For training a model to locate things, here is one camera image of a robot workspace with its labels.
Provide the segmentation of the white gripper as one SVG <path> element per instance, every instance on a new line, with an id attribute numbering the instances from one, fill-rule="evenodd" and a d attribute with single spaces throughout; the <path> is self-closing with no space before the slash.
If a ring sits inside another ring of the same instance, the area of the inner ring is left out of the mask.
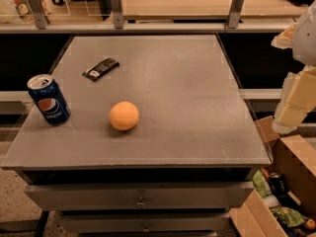
<path id="1" fill-rule="evenodd" d="M 306 66 L 284 79 L 275 111 L 273 131 L 288 134 L 297 129 L 316 108 L 316 1 L 299 18 L 272 40 L 272 46 L 292 48 L 293 58 Z"/>

